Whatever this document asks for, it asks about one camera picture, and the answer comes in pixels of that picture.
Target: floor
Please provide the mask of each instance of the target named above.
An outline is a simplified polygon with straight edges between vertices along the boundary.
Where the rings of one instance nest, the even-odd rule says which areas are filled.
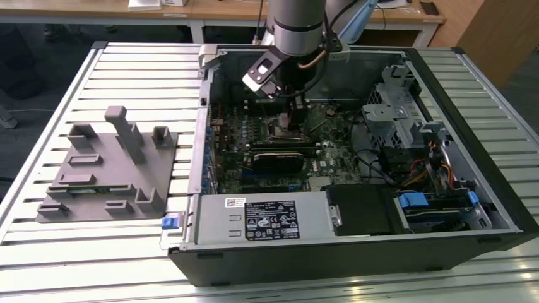
[[[27,100],[15,101],[0,92],[0,104],[9,110],[54,110],[63,98],[73,78],[83,63],[94,41],[118,42],[190,42],[186,28],[166,26],[119,26],[117,33],[107,33],[102,26],[83,26],[81,34],[69,30],[57,42],[43,39],[43,26],[18,25],[38,60],[38,72],[45,75],[47,89]],[[250,28],[207,29],[209,43],[249,43],[253,37]],[[502,90],[532,127],[539,131],[539,119],[534,117],[539,102],[539,53],[534,53],[524,64],[508,87]],[[18,111],[13,113],[19,120],[17,129],[0,129],[0,177],[15,178],[29,157],[31,149],[43,132],[53,111]],[[0,199],[10,183],[0,181]]]

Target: aluminum table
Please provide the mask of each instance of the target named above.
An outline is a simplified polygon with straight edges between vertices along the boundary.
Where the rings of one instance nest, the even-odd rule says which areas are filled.
[[[161,220],[39,224],[74,122],[114,132],[103,114],[130,110],[141,131],[181,133],[169,198],[187,207],[201,86],[195,44],[109,43],[93,49],[0,204],[0,300],[7,302],[538,302],[539,239],[430,273],[198,288],[161,249]],[[539,218],[539,137],[466,55],[421,50],[530,212]],[[435,107],[429,110],[437,119]]]

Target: power supply label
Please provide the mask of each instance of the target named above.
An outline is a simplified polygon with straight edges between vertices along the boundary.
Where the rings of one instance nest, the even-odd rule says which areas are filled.
[[[250,241],[298,239],[295,201],[246,203],[246,238]]]

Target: blue tab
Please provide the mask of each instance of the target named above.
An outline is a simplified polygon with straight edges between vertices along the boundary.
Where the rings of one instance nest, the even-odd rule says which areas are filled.
[[[162,229],[179,229],[179,218],[163,218]]]
[[[469,199],[470,199],[471,203],[474,205],[477,205],[479,203],[479,197],[478,197],[478,194],[475,193],[475,191],[469,191],[467,195],[469,195]]]
[[[403,193],[399,196],[401,207],[422,207],[429,206],[427,197],[425,193]]]

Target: metal bracket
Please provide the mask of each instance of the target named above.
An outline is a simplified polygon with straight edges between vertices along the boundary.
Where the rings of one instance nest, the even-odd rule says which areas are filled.
[[[205,44],[199,50],[199,67],[207,69],[215,66],[219,63],[218,57],[218,44]]]

